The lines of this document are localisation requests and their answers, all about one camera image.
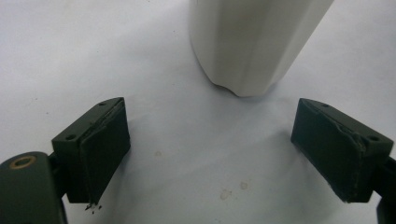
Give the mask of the cream pump bottle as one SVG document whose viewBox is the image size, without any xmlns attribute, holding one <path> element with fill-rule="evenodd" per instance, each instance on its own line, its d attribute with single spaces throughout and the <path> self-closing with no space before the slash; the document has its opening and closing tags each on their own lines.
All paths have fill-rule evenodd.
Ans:
<svg viewBox="0 0 396 224">
<path fill-rule="evenodd" d="M 283 76 L 334 0 L 190 0 L 193 52 L 209 80 L 260 96 Z"/>
</svg>

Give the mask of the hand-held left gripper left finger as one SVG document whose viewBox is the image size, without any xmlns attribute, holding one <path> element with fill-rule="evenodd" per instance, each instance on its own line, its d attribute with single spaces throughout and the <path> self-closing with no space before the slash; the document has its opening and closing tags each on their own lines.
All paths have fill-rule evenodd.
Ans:
<svg viewBox="0 0 396 224">
<path fill-rule="evenodd" d="M 131 147 L 124 99 L 112 98 L 93 106 L 51 143 L 67 172 L 68 200 L 98 203 Z"/>
</svg>

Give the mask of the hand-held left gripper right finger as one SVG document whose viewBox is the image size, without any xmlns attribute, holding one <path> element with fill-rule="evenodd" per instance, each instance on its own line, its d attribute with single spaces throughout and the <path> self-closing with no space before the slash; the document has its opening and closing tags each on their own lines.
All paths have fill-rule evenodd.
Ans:
<svg viewBox="0 0 396 224">
<path fill-rule="evenodd" d="M 334 193 L 347 203 L 366 203 L 373 192 L 394 200 L 393 141 L 336 108 L 299 100 L 290 141 Z"/>
</svg>

